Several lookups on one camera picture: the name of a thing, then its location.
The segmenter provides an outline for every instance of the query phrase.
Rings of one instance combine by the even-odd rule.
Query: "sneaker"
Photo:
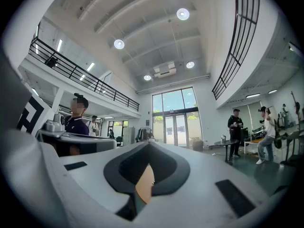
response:
[[[258,159],[258,161],[257,161],[257,165],[260,165],[260,164],[262,164],[263,162],[264,162],[265,160],[261,160],[261,159]]]

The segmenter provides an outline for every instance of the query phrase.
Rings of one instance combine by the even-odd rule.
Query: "black metal railing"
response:
[[[217,100],[240,69],[255,34],[260,0],[236,0],[236,16],[229,53],[212,90]]]
[[[138,111],[139,104],[137,102],[107,85],[104,81],[90,74],[85,69],[82,69],[80,66],[44,43],[38,37],[35,37],[32,40],[29,54],[80,85],[93,90],[108,99]]]

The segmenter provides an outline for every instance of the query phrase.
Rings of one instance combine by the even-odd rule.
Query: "double door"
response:
[[[165,116],[164,142],[180,147],[189,147],[189,133],[186,114]]]

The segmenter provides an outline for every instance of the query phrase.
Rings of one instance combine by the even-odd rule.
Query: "round table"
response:
[[[235,144],[237,142],[238,142],[238,140],[226,140],[226,141],[218,141],[218,142],[214,143],[214,145],[219,145],[219,146],[225,146],[226,147],[225,162],[228,163],[229,165],[232,165],[232,162],[228,162],[228,158],[227,158],[227,155],[228,155],[228,145],[232,145],[232,144]]]

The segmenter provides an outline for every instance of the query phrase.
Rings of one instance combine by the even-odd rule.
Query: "black rectangular strip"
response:
[[[81,161],[81,162],[76,162],[76,163],[73,163],[73,164],[68,164],[68,165],[65,165],[65,168],[67,171],[70,171],[70,170],[74,170],[74,169],[77,169],[77,168],[80,168],[80,167],[83,167],[83,166],[86,166],[87,163]]]
[[[238,217],[254,210],[255,206],[230,180],[222,180],[215,185]]]

